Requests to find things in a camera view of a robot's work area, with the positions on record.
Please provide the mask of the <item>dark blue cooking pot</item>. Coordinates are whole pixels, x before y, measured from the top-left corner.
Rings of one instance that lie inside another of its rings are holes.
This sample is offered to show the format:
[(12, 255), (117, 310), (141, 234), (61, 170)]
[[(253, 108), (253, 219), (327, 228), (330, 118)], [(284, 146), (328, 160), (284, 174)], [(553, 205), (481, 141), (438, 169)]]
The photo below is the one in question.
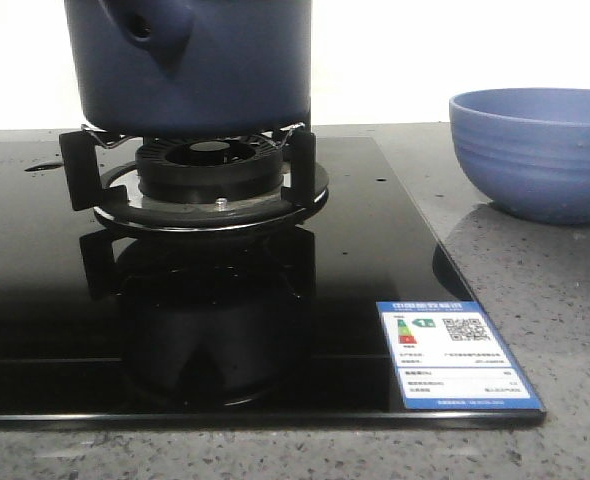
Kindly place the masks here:
[(68, 1), (85, 118), (133, 136), (278, 129), (311, 110), (308, 1)]

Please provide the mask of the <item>black round gas burner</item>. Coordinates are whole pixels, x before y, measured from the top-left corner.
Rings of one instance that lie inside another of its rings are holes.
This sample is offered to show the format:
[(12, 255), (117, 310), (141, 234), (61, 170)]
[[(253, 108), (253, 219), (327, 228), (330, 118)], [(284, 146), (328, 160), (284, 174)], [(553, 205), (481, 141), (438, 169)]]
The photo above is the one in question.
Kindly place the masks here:
[(139, 190), (156, 200), (206, 204), (244, 200), (282, 182), (281, 150), (258, 136), (160, 139), (136, 151)]

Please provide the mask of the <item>black pot support grate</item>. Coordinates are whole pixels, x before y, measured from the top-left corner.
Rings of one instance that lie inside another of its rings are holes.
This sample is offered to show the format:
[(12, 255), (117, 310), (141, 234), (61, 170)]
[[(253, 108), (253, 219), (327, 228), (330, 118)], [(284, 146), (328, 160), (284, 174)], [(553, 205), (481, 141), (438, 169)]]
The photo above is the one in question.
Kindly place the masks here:
[(281, 150), (280, 186), (244, 200), (219, 198), (212, 203), (193, 204), (156, 200), (144, 195), (139, 190), (136, 152), (132, 162), (101, 171), (97, 148), (116, 148), (126, 142), (126, 137), (88, 127), (65, 133), (59, 142), (72, 207), (76, 211), (90, 209), (102, 224), (131, 235), (211, 235), (279, 229), (301, 223), (318, 213), (328, 199), (329, 177), (316, 161), (316, 137), (303, 124), (270, 134), (146, 137), (140, 147), (160, 139), (227, 140), (253, 135)]

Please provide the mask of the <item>light blue ribbed bowl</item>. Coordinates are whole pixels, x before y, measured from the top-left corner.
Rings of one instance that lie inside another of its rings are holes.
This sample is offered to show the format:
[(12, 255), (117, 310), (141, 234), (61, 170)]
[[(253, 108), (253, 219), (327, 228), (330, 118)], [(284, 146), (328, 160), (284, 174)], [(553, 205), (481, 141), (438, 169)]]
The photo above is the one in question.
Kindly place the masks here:
[(590, 222), (590, 89), (471, 91), (450, 99), (449, 117), (461, 169), (499, 208)]

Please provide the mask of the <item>blue energy efficiency label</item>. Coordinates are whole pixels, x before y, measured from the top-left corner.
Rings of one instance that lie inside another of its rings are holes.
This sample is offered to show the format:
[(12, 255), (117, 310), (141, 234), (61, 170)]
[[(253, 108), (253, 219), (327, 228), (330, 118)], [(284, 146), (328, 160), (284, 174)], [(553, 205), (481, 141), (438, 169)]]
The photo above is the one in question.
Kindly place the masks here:
[(377, 309), (406, 408), (543, 409), (479, 303), (395, 301)]

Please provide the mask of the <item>black glass gas stove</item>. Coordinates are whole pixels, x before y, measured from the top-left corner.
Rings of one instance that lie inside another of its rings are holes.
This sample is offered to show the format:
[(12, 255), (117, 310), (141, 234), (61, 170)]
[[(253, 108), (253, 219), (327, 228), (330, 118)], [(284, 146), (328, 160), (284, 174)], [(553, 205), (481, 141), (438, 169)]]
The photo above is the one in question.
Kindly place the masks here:
[(519, 428), (540, 404), (413, 408), (380, 311), (472, 306), (368, 138), (324, 138), (325, 208), (205, 242), (118, 237), (55, 138), (0, 139), (0, 429)]

